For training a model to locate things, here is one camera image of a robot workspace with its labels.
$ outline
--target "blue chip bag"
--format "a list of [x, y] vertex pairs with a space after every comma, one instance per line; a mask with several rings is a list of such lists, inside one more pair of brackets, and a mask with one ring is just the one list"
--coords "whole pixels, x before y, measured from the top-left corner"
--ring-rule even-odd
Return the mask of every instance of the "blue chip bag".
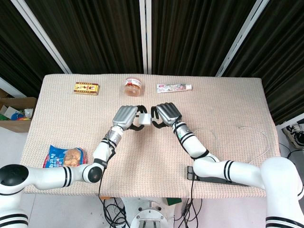
[[49, 153], [44, 161], [43, 168], [72, 166], [86, 164], [87, 158], [83, 149], [61, 149], [50, 145]]

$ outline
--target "table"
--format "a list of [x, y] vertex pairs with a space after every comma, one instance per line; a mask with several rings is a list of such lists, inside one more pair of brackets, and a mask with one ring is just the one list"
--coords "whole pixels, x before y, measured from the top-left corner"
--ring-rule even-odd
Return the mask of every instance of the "table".
[[[140, 78], [144, 94], [128, 97], [123, 93], [124, 79]], [[100, 85], [98, 96], [74, 94], [75, 82]], [[156, 93], [159, 83], [192, 84], [193, 90]], [[36, 112], [28, 133], [21, 164], [42, 167], [49, 146], [82, 147], [92, 153], [112, 126], [122, 105], [151, 106], [173, 102], [184, 122], [196, 132], [211, 153], [220, 160], [249, 162], [268, 148], [260, 165], [271, 156], [279, 156], [278, 139], [259, 78], [194, 77], [158, 75], [78, 75], [54, 74], [44, 78]], [[239, 129], [248, 126], [254, 129]], [[181, 148], [172, 129], [146, 126], [140, 132], [124, 132], [116, 155], [110, 160], [102, 182], [101, 194], [111, 197], [189, 198], [191, 181], [186, 167], [193, 161]], [[77, 182], [68, 188], [40, 191], [33, 186], [28, 193], [95, 195], [97, 184]], [[195, 182], [194, 198], [262, 197], [263, 190], [253, 187]]]

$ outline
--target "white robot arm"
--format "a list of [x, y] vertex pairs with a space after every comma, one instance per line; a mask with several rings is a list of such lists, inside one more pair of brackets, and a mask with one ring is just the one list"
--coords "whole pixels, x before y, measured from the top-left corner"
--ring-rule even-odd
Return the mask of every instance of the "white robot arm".
[[19, 208], [23, 189], [33, 184], [39, 190], [64, 188], [75, 181], [96, 183], [100, 181], [103, 171], [115, 148], [120, 142], [123, 131], [141, 130], [144, 126], [133, 125], [137, 112], [145, 112], [144, 106], [122, 106], [113, 119], [113, 127], [108, 131], [93, 153], [94, 162], [78, 167], [33, 168], [11, 164], [0, 169], [0, 227], [26, 228], [28, 217]]
[[183, 149], [194, 160], [193, 170], [199, 177], [217, 177], [264, 189], [267, 197], [267, 228], [304, 228], [304, 215], [298, 200], [304, 195], [303, 184], [294, 164], [286, 158], [266, 159], [261, 167], [237, 161], [219, 161], [181, 121], [182, 115], [172, 103], [152, 107], [157, 128], [169, 126]]

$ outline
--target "toothpaste tube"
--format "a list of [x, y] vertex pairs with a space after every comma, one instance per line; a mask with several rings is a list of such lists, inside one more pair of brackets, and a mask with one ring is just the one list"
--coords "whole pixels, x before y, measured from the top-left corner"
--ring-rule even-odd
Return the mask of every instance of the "toothpaste tube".
[[192, 90], [191, 84], [157, 84], [156, 92], [159, 93], [169, 93]]

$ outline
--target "black curtain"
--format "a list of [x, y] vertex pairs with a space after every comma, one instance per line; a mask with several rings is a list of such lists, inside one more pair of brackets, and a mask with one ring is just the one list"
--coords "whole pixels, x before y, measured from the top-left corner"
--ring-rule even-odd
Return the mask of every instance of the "black curtain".
[[224, 76], [262, 79], [276, 124], [304, 112], [304, 1], [270, 1]]
[[0, 18], [0, 77], [38, 97], [43, 77], [62, 70], [9, 0], [0, 1]]
[[26, 0], [73, 73], [143, 73], [138, 0]]
[[255, 0], [153, 0], [152, 73], [215, 76]]

